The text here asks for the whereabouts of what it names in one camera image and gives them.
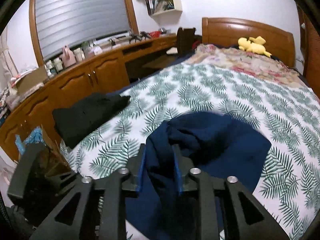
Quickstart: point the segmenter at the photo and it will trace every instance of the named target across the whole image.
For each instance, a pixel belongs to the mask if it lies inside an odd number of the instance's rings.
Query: plastic bag
[[[24,154],[24,152],[26,151],[26,146],[29,143],[44,143],[44,140],[42,138],[42,129],[38,126],[35,129],[33,129],[33,131],[30,133],[30,135],[22,142],[21,138],[18,134],[16,134],[16,141],[15,144],[19,150],[19,153],[21,155]]]

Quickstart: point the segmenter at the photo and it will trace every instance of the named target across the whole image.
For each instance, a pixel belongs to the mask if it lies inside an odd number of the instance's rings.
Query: cabinet handle
[[[95,72],[95,71],[93,71],[93,73],[94,73],[94,77],[96,78],[96,82],[97,82],[97,84],[98,84],[97,74],[96,74],[96,72]]]
[[[88,77],[89,77],[90,85],[93,86],[93,82],[92,82],[92,78],[91,78],[90,74],[88,74]]]

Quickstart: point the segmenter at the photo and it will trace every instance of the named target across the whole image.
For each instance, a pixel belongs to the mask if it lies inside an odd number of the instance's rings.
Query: white curtain
[[[10,78],[18,75],[18,70],[10,56],[9,48],[7,46],[7,36],[8,30],[7,27],[4,29],[0,36],[0,82],[3,86],[3,77],[5,78],[4,82],[7,85],[7,82]]]

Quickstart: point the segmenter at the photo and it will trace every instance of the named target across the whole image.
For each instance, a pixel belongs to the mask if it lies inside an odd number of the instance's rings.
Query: window blind
[[[130,29],[124,0],[36,0],[35,14],[44,60],[65,45]]]

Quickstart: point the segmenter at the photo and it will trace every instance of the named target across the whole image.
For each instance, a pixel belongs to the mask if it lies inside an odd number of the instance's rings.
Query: plush toy
[[[240,38],[238,40],[239,49],[257,54],[264,54],[267,57],[270,57],[271,53],[267,52],[266,48],[263,46],[265,43],[266,41],[261,36],[257,38],[250,37],[249,40],[246,38]]]

